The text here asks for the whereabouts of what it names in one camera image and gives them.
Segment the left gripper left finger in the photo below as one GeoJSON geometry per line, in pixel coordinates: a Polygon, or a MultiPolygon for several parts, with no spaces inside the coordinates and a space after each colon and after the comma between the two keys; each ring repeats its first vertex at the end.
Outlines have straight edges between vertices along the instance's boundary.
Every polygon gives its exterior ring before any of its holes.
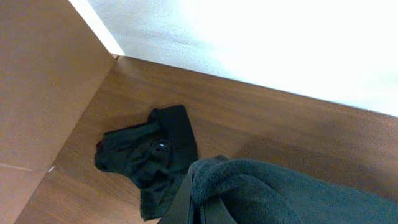
{"type": "Polygon", "coordinates": [[[184,178],[173,202],[170,204],[166,214],[158,221],[158,224],[192,224],[194,217],[194,206],[191,199],[192,173],[184,178]]]}

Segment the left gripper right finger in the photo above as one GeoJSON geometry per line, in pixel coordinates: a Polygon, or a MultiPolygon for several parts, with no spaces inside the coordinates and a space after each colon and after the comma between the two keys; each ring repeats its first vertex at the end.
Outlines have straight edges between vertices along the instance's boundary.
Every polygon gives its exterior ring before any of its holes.
{"type": "Polygon", "coordinates": [[[219,197],[210,198],[201,206],[201,222],[204,224],[237,224],[219,197]]]}

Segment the dark green t-shirt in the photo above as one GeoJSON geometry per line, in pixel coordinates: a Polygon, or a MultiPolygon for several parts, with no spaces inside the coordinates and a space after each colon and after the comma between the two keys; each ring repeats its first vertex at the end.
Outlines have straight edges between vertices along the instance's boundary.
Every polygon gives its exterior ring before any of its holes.
{"type": "Polygon", "coordinates": [[[267,162],[201,159],[190,166],[196,205],[218,198],[236,223],[397,223],[397,204],[267,162]]]}

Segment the black t-shirt white letters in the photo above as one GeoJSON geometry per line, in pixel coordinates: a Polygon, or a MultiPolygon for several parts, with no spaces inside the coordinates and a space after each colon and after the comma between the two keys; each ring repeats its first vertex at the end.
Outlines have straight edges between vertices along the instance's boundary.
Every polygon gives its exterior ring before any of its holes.
{"type": "Polygon", "coordinates": [[[132,181],[140,190],[141,218],[148,221],[165,215],[197,160],[187,111],[175,105],[153,109],[145,123],[104,133],[94,164],[132,181]]]}

